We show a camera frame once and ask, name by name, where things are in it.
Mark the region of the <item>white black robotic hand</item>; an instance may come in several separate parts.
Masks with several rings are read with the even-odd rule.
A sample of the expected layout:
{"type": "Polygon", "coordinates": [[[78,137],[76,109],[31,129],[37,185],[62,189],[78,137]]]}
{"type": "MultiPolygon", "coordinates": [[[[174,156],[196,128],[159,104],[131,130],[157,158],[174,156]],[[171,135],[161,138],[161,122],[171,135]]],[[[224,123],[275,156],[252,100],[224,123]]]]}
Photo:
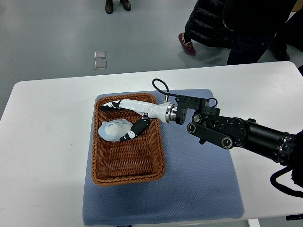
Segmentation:
{"type": "Polygon", "coordinates": [[[143,101],[123,99],[108,102],[102,105],[100,109],[102,111],[126,109],[141,116],[141,118],[133,124],[129,132],[127,132],[119,140],[127,141],[140,136],[150,126],[151,119],[157,118],[163,123],[175,121],[177,106],[170,102],[157,105],[143,101]]]}

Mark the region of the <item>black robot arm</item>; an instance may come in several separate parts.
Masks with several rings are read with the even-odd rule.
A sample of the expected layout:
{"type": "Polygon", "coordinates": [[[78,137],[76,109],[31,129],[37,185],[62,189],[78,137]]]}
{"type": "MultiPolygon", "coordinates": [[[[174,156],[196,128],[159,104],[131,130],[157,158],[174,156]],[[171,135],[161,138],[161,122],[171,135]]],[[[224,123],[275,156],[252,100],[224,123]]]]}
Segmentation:
{"type": "Polygon", "coordinates": [[[187,125],[189,134],[224,149],[233,147],[269,158],[292,171],[292,180],[303,185],[303,133],[290,134],[277,131],[255,120],[220,115],[220,109],[209,106],[209,100],[190,96],[176,98],[176,123],[183,124],[188,109],[194,110],[187,125]]]}

